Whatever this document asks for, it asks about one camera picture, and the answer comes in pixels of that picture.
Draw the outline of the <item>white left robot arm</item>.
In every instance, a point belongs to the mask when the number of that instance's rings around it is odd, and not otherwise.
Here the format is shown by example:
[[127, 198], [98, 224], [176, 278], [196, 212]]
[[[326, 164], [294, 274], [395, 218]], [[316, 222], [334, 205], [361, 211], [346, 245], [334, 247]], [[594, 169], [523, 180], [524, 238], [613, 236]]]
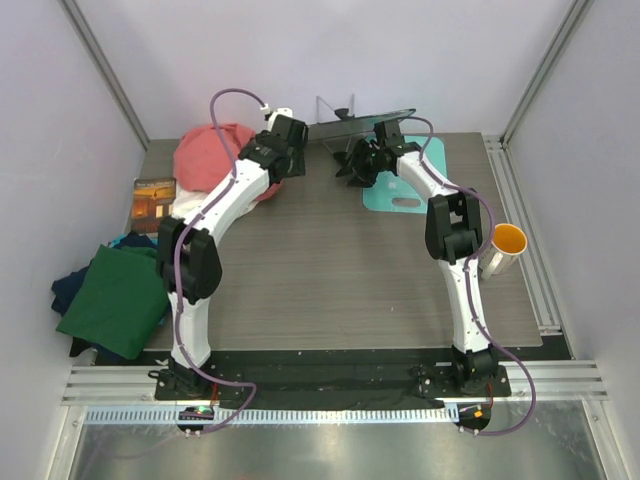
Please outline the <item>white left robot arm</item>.
[[239, 153], [224, 178], [201, 204], [182, 218], [167, 217], [158, 231], [157, 271], [172, 311], [171, 356], [184, 369], [179, 388], [205, 397], [213, 375], [201, 367], [210, 357], [209, 304], [222, 279], [218, 244], [251, 203], [285, 178], [305, 174], [308, 126], [289, 108], [269, 116], [267, 128]]

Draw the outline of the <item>red t shirt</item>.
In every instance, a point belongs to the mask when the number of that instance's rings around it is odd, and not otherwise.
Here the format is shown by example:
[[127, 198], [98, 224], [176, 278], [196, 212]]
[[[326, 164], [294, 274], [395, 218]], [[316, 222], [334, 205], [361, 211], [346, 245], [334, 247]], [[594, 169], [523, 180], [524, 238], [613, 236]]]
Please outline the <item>red t shirt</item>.
[[[255, 131], [237, 123], [222, 124], [221, 132], [234, 159], [256, 135]], [[212, 125], [196, 127], [181, 139], [173, 154], [173, 174], [179, 186], [187, 191], [210, 193], [231, 171], [231, 160]], [[271, 186], [257, 197], [265, 201], [281, 188]]]

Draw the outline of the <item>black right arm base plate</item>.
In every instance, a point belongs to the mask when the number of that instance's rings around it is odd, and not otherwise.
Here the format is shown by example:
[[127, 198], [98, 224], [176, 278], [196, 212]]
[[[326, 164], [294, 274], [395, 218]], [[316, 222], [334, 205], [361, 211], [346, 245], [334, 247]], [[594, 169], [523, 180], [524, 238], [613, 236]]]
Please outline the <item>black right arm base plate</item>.
[[415, 380], [417, 396], [435, 400], [447, 398], [506, 398], [512, 394], [506, 369], [498, 367], [494, 376], [463, 379], [456, 367], [450, 362], [434, 365], [420, 364], [409, 369], [409, 375]]

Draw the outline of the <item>white dry erase board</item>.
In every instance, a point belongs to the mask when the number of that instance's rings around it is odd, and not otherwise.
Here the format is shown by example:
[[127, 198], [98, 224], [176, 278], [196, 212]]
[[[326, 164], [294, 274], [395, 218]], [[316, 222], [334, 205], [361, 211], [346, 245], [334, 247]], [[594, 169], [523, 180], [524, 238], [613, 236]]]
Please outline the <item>white dry erase board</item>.
[[374, 125], [377, 123], [404, 119], [413, 116], [415, 113], [415, 108], [407, 108], [386, 113], [315, 123], [308, 127], [308, 140], [314, 142], [372, 132]]

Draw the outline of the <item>metal wire board stand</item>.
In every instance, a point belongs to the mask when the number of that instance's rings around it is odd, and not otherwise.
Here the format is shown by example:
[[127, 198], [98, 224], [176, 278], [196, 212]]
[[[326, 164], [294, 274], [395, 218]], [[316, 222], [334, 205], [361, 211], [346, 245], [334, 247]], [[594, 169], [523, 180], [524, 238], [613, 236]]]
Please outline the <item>metal wire board stand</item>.
[[[327, 100], [325, 100], [320, 95], [317, 95], [315, 97], [315, 101], [316, 101], [316, 123], [311, 127], [311, 136], [314, 141], [319, 141], [320, 144], [331, 155], [333, 155], [335, 151], [327, 143], [328, 140], [339, 137], [339, 135], [336, 133], [332, 134], [332, 131], [334, 130], [333, 124], [350, 120], [355, 117], [355, 94], [354, 93], [350, 94], [348, 103], [345, 107], [333, 107], [331, 104], [328, 103]], [[321, 119], [322, 106], [324, 106], [333, 114], [333, 118], [331, 120], [324, 121]]]

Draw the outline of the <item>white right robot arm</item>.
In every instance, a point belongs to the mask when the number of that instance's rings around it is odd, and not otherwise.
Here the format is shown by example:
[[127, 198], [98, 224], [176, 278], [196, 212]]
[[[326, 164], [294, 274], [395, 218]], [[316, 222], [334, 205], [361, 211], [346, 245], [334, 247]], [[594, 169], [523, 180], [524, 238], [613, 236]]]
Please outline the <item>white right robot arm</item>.
[[374, 135], [333, 154], [336, 175], [347, 176], [350, 186], [370, 188], [380, 173], [390, 172], [426, 203], [426, 249], [443, 274], [453, 320], [451, 380], [463, 395], [486, 394], [499, 367], [479, 285], [479, 257], [491, 243], [483, 237], [481, 210], [489, 206], [434, 166], [427, 155], [432, 133], [422, 143], [409, 141], [400, 122], [390, 120], [375, 124]]

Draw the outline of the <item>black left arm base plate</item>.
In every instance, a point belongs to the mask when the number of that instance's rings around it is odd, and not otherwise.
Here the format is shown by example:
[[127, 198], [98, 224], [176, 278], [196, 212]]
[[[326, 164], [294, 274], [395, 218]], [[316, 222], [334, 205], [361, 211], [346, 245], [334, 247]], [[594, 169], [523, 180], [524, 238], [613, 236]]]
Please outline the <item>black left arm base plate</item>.
[[175, 363], [172, 358], [167, 366], [149, 371], [148, 377], [156, 381], [154, 398], [159, 401], [235, 400], [251, 392], [249, 387], [216, 384], [194, 370]]

